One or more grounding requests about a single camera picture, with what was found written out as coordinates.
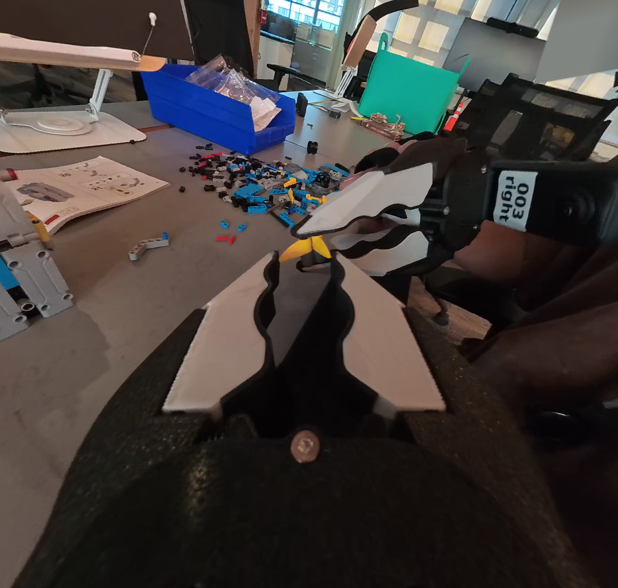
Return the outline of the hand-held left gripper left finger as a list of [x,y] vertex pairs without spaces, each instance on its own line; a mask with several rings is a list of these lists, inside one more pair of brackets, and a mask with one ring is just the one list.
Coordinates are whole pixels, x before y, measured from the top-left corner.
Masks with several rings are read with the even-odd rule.
[[223,414],[274,363],[268,327],[276,314],[279,252],[240,275],[204,307],[163,406],[164,414]]

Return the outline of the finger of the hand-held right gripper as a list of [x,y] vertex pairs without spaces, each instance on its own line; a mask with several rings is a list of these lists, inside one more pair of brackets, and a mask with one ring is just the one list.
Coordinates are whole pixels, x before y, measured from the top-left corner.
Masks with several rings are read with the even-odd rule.
[[421,231],[378,231],[331,238],[331,246],[370,276],[385,276],[426,258],[429,242]]
[[328,235],[346,229],[359,219],[374,219],[391,207],[417,209],[433,184],[433,164],[399,172],[370,172],[327,201],[291,228],[295,238]]

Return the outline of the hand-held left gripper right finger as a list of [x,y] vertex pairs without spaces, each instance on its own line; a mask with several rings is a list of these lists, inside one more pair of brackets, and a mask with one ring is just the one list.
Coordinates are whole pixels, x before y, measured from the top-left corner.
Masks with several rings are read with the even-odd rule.
[[373,412],[444,412],[446,403],[410,328],[404,305],[342,254],[341,288],[351,301],[344,369],[374,392]]

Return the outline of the grey blue brick robot model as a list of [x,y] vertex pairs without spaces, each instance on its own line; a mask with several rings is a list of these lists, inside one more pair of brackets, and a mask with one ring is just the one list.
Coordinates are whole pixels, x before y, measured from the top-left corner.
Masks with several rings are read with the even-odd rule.
[[47,319],[73,306],[46,228],[9,187],[17,180],[13,169],[1,170],[1,340],[27,329],[36,314]]

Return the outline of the brown crumpled paper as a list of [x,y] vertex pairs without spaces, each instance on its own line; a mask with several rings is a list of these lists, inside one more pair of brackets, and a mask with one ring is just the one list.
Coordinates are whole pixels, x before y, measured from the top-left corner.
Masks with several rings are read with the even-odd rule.
[[358,124],[392,141],[400,141],[405,133],[406,124],[396,115],[395,120],[389,121],[382,113],[372,113],[368,117],[359,117]]

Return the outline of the teal tote bag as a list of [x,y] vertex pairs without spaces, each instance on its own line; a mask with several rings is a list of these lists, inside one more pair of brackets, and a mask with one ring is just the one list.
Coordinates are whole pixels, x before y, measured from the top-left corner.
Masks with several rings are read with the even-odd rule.
[[400,117],[408,133],[436,134],[461,75],[391,53],[388,36],[382,33],[359,114],[370,117],[381,113],[389,121]]

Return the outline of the orange traffic cone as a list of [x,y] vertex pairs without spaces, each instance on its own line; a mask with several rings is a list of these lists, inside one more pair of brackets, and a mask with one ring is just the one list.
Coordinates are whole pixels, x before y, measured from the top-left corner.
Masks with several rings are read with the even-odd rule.
[[463,98],[459,101],[457,106],[454,108],[454,111],[449,112],[447,119],[443,125],[443,131],[452,131],[458,119],[460,118],[461,113],[469,104],[469,98]]

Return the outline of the grey angled beam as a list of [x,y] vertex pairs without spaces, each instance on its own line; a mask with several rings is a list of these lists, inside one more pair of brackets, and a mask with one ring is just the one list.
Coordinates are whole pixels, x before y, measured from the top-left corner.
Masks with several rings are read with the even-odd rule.
[[163,234],[158,238],[143,239],[135,244],[128,251],[128,259],[130,261],[137,261],[145,252],[151,249],[159,249],[167,246],[169,246],[169,236],[167,232],[163,232]]

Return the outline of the grey monitor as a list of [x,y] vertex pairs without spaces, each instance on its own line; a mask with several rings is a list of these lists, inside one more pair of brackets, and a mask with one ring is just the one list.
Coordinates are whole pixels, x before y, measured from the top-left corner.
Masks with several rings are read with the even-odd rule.
[[533,81],[545,45],[534,28],[497,18],[465,18],[442,68],[458,74],[459,86],[472,91],[487,79],[501,84],[511,73]]

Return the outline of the clear plastic bags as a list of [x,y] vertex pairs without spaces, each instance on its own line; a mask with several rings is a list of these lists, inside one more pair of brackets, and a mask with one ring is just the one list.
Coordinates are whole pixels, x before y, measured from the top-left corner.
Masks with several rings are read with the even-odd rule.
[[248,105],[253,128],[257,133],[267,128],[282,112],[282,108],[277,105],[281,97],[276,91],[246,77],[243,72],[232,67],[221,54],[198,67],[185,81]]

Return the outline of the person's brown clothing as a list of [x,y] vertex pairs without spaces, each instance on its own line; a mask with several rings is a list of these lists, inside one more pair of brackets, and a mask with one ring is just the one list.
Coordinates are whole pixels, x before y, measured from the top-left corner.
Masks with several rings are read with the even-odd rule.
[[570,538],[601,587],[617,587],[617,303],[464,340],[518,422],[571,415],[570,432],[528,431]]

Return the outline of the blue plastic bin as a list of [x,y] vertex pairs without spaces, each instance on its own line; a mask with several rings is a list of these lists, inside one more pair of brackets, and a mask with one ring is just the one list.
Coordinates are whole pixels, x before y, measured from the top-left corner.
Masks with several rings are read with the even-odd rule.
[[281,144],[294,133],[294,99],[280,96],[281,112],[267,128],[255,132],[248,105],[185,80],[197,69],[166,64],[159,71],[142,73],[154,118],[245,155]]

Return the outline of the instruction booklet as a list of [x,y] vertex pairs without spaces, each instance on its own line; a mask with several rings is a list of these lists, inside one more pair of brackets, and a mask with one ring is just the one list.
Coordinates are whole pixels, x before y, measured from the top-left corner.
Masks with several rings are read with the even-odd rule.
[[72,165],[1,171],[1,181],[19,203],[54,235],[69,221],[112,209],[169,186],[111,159],[99,156]]

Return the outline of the white folding stand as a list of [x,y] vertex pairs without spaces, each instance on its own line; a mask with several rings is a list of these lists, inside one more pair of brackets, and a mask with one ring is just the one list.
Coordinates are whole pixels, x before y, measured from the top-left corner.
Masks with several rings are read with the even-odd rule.
[[1,151],[30,154],[138,143],[146,134],[102,111],[114,70],[151,73],[166,63],[128,49],[37,41],[1,34],[1,61],[98,69],[89,102],[73,111],[1,110]]

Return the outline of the black board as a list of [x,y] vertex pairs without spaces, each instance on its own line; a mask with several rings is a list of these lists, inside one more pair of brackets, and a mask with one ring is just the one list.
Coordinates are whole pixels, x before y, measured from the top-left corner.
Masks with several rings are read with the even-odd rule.
[[1,0],[1,32],[194,59],[181,0]]

